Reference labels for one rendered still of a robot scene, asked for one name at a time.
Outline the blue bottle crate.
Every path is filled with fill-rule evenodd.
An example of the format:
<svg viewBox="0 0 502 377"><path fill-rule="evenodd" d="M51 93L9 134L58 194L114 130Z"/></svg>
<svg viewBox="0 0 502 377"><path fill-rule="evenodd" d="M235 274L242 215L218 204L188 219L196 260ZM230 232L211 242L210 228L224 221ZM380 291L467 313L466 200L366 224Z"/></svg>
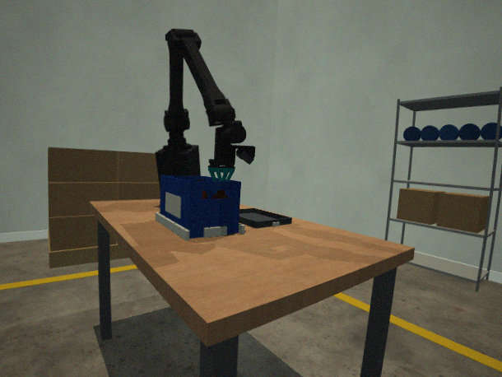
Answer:
<svg viewBox="0 0 502 377"><path fill-rule="evenodd" d="M240 189L240 181L161 175L160 214L189 230L190 239L203 237L207 227L227 226L227 235L239 233ZM205 199L203 190L207 193ZM228 198L211 199L217 190L225 190Z"/></svg>

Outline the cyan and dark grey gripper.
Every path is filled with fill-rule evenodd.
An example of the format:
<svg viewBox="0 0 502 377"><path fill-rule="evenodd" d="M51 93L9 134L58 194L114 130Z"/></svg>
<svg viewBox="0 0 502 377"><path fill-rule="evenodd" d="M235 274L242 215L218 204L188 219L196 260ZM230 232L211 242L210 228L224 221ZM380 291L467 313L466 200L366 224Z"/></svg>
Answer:
<svg viewBox="0 0 502 377"><path fill-rule="evenodd" d="M215 143L214 160L209 159L210 165L208 166L208 170L209 170L209 173L210 173L213 181L216 181L216 176L215 176L214 172L217 173L217 177L218 177L219 181L225 181L225 179L229 173L226 181L230 181L232 174L235 172L235 161L220 160L220 158L221 158L221 144L231 145L231 144L224 143L224 142ZM211 166L211 165L216 165L216 166ZM220 165L224 165L224 166L220 166ZM224 173L222 179L221 179L221 173Z"/></svg>

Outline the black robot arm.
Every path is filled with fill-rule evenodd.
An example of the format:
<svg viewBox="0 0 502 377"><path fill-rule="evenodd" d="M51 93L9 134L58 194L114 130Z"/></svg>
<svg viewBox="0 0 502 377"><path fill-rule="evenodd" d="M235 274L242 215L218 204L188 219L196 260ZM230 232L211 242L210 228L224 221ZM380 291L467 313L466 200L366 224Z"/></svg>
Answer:
<svg viewBox="0 0 502 377"><path fill-rule="evenodd" d="M171 29L165 35L165 40L170 52L170 104L168 110L165 110L164 125L166 132L171 133L168 145L163 146L163 150L175 152L192 148L191 144L185 144L186 138L184 138L184 130L190 127L188 110L184 109L183 105L184 59L202 95L209 127L223 125L216 128L215 143L243 142L246 130L240 120L235 121L235 109L217 87L199 52L202 41L198 33L193 30ZM223 144L221 144L220 160L235 161L235 149L237 149L236 155L241 160L249 165L253 162L254 146Z"/></svg>

